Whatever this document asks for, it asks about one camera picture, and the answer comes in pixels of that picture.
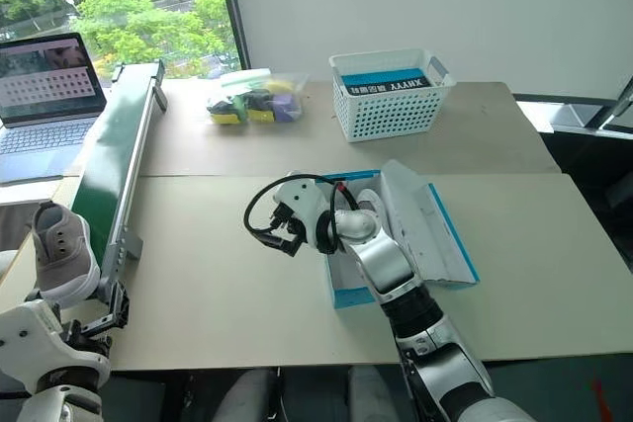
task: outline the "laptop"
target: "laptop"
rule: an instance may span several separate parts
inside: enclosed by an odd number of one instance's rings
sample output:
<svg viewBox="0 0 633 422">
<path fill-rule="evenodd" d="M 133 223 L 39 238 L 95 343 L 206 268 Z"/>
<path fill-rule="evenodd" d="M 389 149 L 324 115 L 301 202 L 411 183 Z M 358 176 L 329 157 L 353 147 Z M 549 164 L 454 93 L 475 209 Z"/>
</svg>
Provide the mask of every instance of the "laptop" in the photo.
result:
<svg viewBox="0 0 633 422">
<path fill-rule="evenodd" d="M 79 34 L 0 43 L 0 184 L 61 176 L 105 106 Z"/>
</svg>

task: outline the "laptop screen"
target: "laptop screen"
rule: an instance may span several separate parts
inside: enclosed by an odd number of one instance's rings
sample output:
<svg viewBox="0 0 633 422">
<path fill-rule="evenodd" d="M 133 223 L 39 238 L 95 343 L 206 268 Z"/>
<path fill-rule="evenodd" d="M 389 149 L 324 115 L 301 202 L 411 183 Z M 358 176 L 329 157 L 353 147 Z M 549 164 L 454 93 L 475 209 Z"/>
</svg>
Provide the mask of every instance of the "laptop screen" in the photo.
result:
<svg viewBox="0 0 633 422">
<path fill-rule="evenodd" d="M 0 43 L 5 125 L 103 111 L 105 97 L 77 34 Z"/>
</svg>

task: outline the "window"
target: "window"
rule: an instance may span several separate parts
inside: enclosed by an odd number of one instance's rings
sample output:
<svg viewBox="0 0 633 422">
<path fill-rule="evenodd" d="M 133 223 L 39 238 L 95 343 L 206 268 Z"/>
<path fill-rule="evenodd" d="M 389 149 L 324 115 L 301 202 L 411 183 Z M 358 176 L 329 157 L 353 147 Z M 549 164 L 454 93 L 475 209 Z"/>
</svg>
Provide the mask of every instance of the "window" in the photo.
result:
<svg viewBox="0 0 633 422">
<path fill-rule="evenodd" d="M 106 83 L 156 58 L 167 77 L 215 78 L 240 69 L 230 19 L 226 0 L 0 0 L 0 42 L 79 32 Z"/>
</svg>

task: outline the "white plastic basket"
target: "white plastic basket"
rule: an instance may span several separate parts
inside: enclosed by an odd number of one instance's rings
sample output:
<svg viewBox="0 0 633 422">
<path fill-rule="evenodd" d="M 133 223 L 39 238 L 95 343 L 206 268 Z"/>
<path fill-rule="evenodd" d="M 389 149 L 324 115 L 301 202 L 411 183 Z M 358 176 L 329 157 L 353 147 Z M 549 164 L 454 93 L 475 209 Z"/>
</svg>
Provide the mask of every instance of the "white plastic basket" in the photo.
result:
<svg viewBox="0 0 633 422">
<path fill-rule="evenodd" d="M 442 63 L 424 49 L 340 54 L 329 59 L 334 74 L 334 109 L 348 142 L 424 132 L 456 84 Z M 341 76 L 419 68 L 431 86 L 364 96 L 347 92 Z"/>
</svg>

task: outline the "white wall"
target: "white wall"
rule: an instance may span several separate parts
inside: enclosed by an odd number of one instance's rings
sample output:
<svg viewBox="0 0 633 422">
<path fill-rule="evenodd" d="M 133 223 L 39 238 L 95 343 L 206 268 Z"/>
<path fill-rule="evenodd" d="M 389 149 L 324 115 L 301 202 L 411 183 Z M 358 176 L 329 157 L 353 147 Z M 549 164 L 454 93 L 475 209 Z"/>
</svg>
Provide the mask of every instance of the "white wall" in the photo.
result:
<svg viewBox="0 0 633 422">
<path fill-rule="evenodd" d="M 434 51 L 461 81 L 615 98 L 633 75 L 633 0 L 238 0 L 254 67 L 328 79 L 336 53 Z"/>
</svg>

